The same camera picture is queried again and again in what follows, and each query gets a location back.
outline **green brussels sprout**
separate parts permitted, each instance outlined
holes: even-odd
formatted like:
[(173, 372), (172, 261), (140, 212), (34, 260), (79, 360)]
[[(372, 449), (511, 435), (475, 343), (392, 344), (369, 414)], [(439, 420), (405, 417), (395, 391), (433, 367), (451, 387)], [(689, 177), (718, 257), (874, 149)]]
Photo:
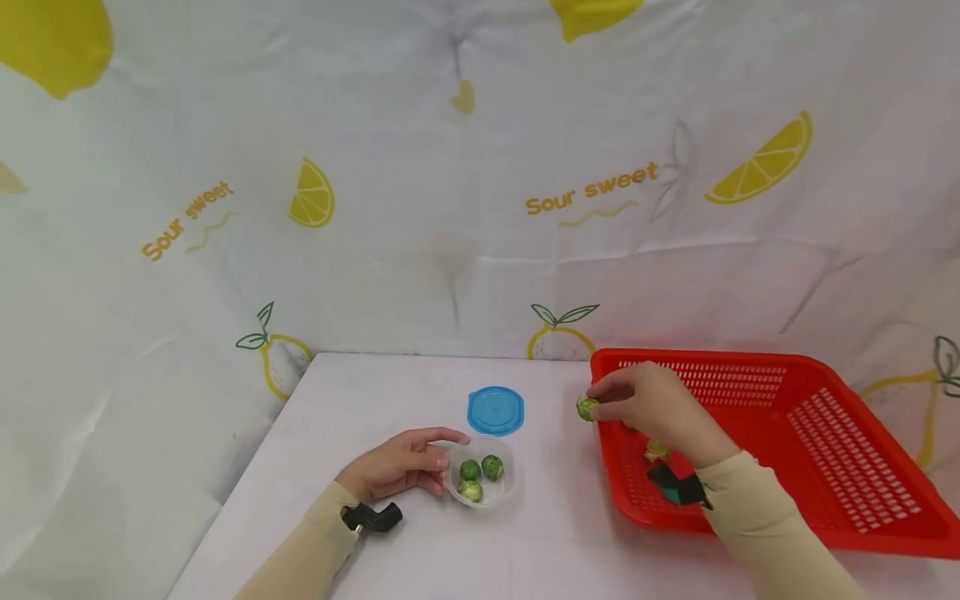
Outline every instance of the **green brussels sprout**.
[(580, 418), (583, 420), (593, 420), (593, 417), (590, 416), (590, 409), (599, 405), (600, 400), (584, 396), (577, 400), (577, 413), (580, 414)]
[(650, 440), (647, 442), (647, 451), (643, 453), (643, 458), (647, 459), (648, 463), (668, 461), (670, 460), (670, 448), (666, 447), (663, 442)]
[(472, 479), (462, 479), (460, 484), (457, 485), (457, 493), (470, 502), (480, 502), (483, 500), (483, 488)]
[(480, 464), (472, 458), (464, 461), (460, 465), (460, 477), (467, 481), (476, 481), (480, 479)]
[(483, 466), (483, 474), (491, 481), (496, 481), (503, 475), (503, 461), (500, 460), (499, 456), (488, 454), (483, 457), (480, 464)]

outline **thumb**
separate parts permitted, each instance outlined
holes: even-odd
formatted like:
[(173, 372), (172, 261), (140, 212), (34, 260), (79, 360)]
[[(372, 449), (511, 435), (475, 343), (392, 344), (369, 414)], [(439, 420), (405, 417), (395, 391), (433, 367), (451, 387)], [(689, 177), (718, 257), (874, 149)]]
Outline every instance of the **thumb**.
[(587, 390), (587, 397), (604, 400), (622, 400), (634, 394), (634, 376), (630, 369), (608, 373)]
[(446, 470), (450, 459), (446, 452), (437, 447), (428, 446), (423, 452), (404, 452), (400, 458), (400, 467), (405, 470), (425, 470), (435, 473)]
[(630, 404), (627, 400), (607, 402), (590, 409), (593, 420), (630, 420)]

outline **finger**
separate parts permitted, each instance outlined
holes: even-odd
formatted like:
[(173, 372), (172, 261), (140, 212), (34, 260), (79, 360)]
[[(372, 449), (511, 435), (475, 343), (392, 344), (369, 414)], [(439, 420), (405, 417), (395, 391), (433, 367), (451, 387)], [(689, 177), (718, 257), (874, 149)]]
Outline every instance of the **finger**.
[(423, 429), (409, 429), (400, 434), (404, 441), (411, 444), (430, 444), (431, 442), (455, 442), (466, 444), (470, 437), (463, 431), (447, 427), (425, 427)]
[(441, 495), (444, 493), (444, 484), (437, 481), (434, 477), (435, 473), (424, 473), (422, 472), (417, 478), (417, 486), (424, 488), (433, 495)]
[(630, 420), (630, 405), (625, 400), (598, 404), (590, 409), (593, 420)]
[(404, 452), (400, 456), (399, 466), (404, 470), (425, 470), (434, 473), (449, 467), (450, 459), (441, 448), (431, 445), (423, 452)]
[(606, 377), (597, 381), (587, 390), (587, 396), (601, 402), (615, 402), (626, 399), (634, 394), (634, 374), (630, 369), (620, 369), (608, 373)]

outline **blue lid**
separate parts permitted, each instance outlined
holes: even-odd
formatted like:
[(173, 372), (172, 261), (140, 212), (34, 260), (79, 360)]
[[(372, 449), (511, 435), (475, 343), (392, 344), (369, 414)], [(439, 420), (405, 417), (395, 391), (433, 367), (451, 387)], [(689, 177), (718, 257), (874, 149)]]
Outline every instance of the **blue lid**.
[(467, 422), (479, 433), (497, 438), (523, 424), (523, 398), (510, 388), (491, 386), (470, 394)]

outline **tabletop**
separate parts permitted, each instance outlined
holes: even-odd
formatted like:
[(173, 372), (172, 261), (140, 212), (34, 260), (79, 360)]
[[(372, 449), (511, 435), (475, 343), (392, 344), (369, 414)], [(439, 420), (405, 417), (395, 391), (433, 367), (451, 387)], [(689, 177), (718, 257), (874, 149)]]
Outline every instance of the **tabletop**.
[[(333, 598), (753, 597), (719, 540), (642, 530), (612, 506), (596, 427), (574, 408), (589, 383), (587, 363), (318, 355), (169, 598), (231, 598), (350, 460), (404, 429), (475, 434), (468, 395), (488, 386), (524, 400), (523, 425), (502, 438), (518, 490), (488, 511), (421, 490), (392, 498), (403, 521), (362, 536)], [(839, 556), (874, 598), (960, 589), (956, 564)]]

